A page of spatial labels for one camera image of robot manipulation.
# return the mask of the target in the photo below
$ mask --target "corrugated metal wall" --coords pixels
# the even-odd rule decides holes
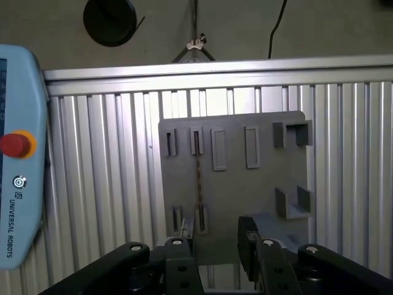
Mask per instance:
[[[49,85],[56,96],[49,104],[51,167],[42,230],[24,265],[0,272],[0,286],[6,295],[37,294],[126,241],[152,246],[165,239],[160,119],[298,109],[314,122],[314,146],[308,147],[308,185],[317,195],[311,241],[391,277],[393,69],[383,71],[377,78],[368,72],[365,78],[329,76],[328,84],[310,83],[323,72],[308,73],[304,84],[301,75],[291,80],[283,72],[272,86],[255,83],[255,73],[243,74],[238,87],[225,88],[222,79],[220,88],[197,81],[196,89],[168,91],[124,91],[124,82],[131,82],[123,78],[86,88],[70,82],[62,95]],[[388,82],[375,82],[380,76]],[[210,288],[252,287],[239,265],[200,271]]]

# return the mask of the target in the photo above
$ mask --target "gray block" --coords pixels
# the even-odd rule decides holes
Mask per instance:
[[[168,130],[175,130],[176,136],[168,139]],[[311,144],[310,130],[300,111],[162,120],[159,134],[168,236],[179,232],[174,210],[180,210],[182,218],[195,217],[199,264],[234,263],[238,261],[238,217],[269,213],[282,232],[306,243],[310,210],[303,216],[290,210],[292,205],[310,207],[304,195],[298,199],[298,187],[307,187],[305,145]],[[173,138],[175,143],[168,142]],[[204,229],[197,206],[196,138],[201,151]],[[280,138],[284,144],[278,148]],[[176,147],[176,154],[167,156],[168,145]],[[284,207],[278,209],[276,188],[284,193]]]

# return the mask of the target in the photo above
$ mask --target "gray panel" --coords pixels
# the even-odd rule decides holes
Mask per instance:
[[[307,241],[305,217],[309,214],[302,215],[302,220],[291,222],[275,217],[274,188],[280,187],[285,190],[291,199],[296,199],[299,195],[300,204],[305,206],[302,194],[297,193],[297,185],[306,186],[305,147],[299,148],[297,145],[295,130],[287,130],[285,150],[276,149],[273,146],[273,122],[277,121],[283,121],[285,125],[294,122],[305,124],[301,112],[236,115],[232,118],[220,116],[173,119],[160,122],[160,139],[163,143],[166,142],[165,130],[176,127],[179,151],[174,157],[166,157],[166,145],[160,146],[163,152],[161,165],[169,236],[176,234],[173,229],[173,208],[180,207],[183,217],[196,216],[194,208],[197,204],[197,166],[192,149],[193,130],[198,130],[203,139],[203,153],[199,159],[202,202],[208,212],[209,233],[197,235],[195,238],[196,256],[201,264],[237,261],[238,216],[245,214],[270,212],[284,230],[297,235],[303,242]],[[213,169],[212,154],[209,152],[212,149],[209,132],[212,128],[225,130],[225,140],[230,143],[226,144],[225,171]]]

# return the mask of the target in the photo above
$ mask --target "bolt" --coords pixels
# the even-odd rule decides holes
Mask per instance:
[[[263,243],[268,246],[271,246],[273,244],[273,242],[271,240],[265,240],[265,241],[263,241]]]
[[[140,249],[142,249],[142,247],[139,245],[131,247],[131,251],[139,251]]]
[[[306,250],[307,250],[307,251],[310,251],[310,252],[312,252],[312,253],[317,253],[317,252],[318,252],[318,249],[315,248],[315,247],[307,247]]]

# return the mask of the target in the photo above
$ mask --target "cable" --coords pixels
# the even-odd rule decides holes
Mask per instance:
[[[276,25],[274,26],[274,28],[273,28],[273,30],[271,31],[271,34],[270,34],[268,59],[271,58],[271,50],[272,50],[272,48],[273,48],[273,37],[274,37],[274,33],[277,31],[278,26],[279,26],[280,23],[281,23],[282,15],[284,14],[284,10],[285,10],[285,6],[287,5],[287,1],[288,1],[288,0],[284,0],[284,1],[282,2],[282,6],[281,6],[280,14],[279,14],[278,19],[277,19],[277,23],[276,23]]]

